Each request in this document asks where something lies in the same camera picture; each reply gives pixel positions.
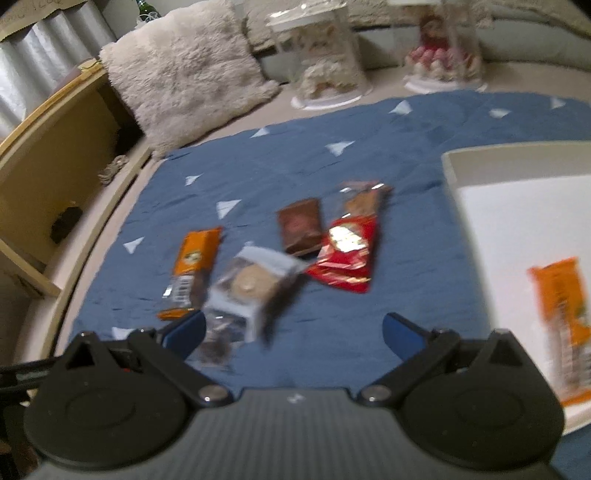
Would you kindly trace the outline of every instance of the red snack package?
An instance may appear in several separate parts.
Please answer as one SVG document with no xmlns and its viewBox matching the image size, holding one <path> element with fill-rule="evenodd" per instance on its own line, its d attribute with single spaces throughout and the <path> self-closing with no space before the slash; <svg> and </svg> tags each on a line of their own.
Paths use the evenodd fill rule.
<svg viewBox="0 0 591 480">
<path fill-rule="evenodd" d="M 371 258 L 378 231 L 378 211 L 390 187 L 379 182 L 350 182 L 343 186 L 343 212 L 332 222 L 322 249 L 307 273 L 322 283 L 366 293 L 371 280 Z"/>
</svg>

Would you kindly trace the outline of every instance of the white box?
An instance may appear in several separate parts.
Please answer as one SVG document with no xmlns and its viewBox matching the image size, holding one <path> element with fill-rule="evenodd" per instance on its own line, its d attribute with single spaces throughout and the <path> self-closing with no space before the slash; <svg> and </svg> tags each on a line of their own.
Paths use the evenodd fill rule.
<svg viewBox="0 0 591 480">
<path fill-rule="evenodd" d="M 551 382 L 548 337 L 527 273 L 579 258 L 591 288 L 591 142 L 465 148 L 443 168 L 478 272 L 491 328 L 513 331 Z M 565 408 L 565 433 L 591 423 L 591 402 Z"/>
</svg>

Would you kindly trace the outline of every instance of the fluffy pillow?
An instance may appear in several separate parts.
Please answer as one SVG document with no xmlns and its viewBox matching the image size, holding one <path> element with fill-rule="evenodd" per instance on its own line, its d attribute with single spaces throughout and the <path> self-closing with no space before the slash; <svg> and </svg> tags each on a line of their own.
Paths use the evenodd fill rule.
<svg viewBox="0 0 591 480">
<path fill-rule="evenodd" d="M 263 78 L 224 0 L 173 10 L 105 46 L 100 59 L 159 156 L 278 91 Z"/>
</svg>

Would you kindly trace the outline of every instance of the silver curtain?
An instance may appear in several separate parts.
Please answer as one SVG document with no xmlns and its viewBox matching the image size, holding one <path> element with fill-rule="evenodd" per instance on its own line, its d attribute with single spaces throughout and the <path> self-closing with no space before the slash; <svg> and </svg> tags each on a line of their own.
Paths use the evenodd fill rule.
<svg viewBox="0 0 591 480">
<path fill-rule="evenodd" d="M 0 141 L 84 60 L 115 41 L 92 0 L 58 10 L 0 42 Z"/>
</svg>

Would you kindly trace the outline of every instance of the plastic container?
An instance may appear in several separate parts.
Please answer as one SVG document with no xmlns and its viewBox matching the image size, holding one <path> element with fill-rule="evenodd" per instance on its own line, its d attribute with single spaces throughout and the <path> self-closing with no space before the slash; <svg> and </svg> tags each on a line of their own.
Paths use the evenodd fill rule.
<svg viewBox="0 0 591 480">
<path fill-rule="evenodd" d="M 467 0 L 388 0 L 396 29 L 395 53 L 405 87 L 415 93 L 483 90 L 482 55 Z"/>
<path fill-rule="evenodd" d="M 359 100 L 371 90 L 359 61 L 344 2 L 312 1 L 267 18 L 289 65 L 295 108 L 321 110 Z"/>
</svg>

